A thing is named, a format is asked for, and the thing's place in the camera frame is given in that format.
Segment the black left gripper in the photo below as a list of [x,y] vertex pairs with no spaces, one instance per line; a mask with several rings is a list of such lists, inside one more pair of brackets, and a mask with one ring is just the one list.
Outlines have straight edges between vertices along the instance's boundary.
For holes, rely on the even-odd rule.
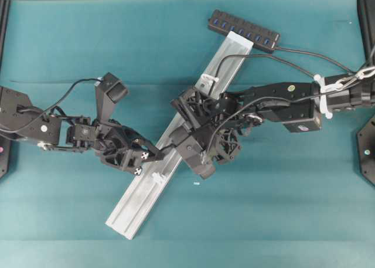
[[155,161],[169,154],[169,147],[157,148],[135,130],[115,120],[101,123],[89,117],[68,119],[66,144],[72,152],[94,150],[100,161],[136,176],[149,171]]

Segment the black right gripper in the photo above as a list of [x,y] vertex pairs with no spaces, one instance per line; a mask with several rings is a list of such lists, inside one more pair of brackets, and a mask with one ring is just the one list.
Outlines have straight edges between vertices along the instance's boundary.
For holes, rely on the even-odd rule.
[[185,121],[169,135],[175,147],[191,144],[193,135],[207,154],[207,162],[216,160],[218,164],[226,164],[238,155],[241,150],[238,137],[243,135],[240,128],[227,122],[215,131],[237,107],[233,99],[216,100],[191,87],[172,100],[171,105]]

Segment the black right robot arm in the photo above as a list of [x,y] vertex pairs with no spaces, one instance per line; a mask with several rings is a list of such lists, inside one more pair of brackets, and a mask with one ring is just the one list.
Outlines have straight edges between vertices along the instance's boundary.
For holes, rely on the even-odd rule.
[[170,134],[185,161],[225,164],[241,150],[247,136],[264,121],[282,123],[297,133],[305,125],[320,130],[323,115],[356,107],[374,107],[374,77],[353,74],[316,76],[311,83],[281,82],[225,91],[218,99],[195,87],[172,101],[185,123]]

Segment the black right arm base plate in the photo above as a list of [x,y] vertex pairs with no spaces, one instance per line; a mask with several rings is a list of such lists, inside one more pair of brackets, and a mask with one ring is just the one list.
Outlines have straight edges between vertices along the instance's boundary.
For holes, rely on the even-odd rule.
[[374,186],[374,116],[357,132],[356,137],[361,174]]

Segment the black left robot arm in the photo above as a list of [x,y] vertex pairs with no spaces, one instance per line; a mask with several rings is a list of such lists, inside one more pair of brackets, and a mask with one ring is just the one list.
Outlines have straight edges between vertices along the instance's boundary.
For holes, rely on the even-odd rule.
[[111,119],[127,88],[96,88],[97,117],[68,116],[60,107],[43,114],[21,92],[1,87],[1,136],[26,141],[48,151],[94,150],[102,164],[140,175],[146,162],[160,161],[166,150],[156,148],[135,130]]

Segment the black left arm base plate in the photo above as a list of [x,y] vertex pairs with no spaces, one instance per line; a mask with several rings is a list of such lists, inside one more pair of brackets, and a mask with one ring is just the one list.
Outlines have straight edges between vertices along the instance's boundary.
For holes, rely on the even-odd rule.
[[11,140],[1,137],[1,153],[0,153],[0,178],[2,178],[9,168],[11,154]]

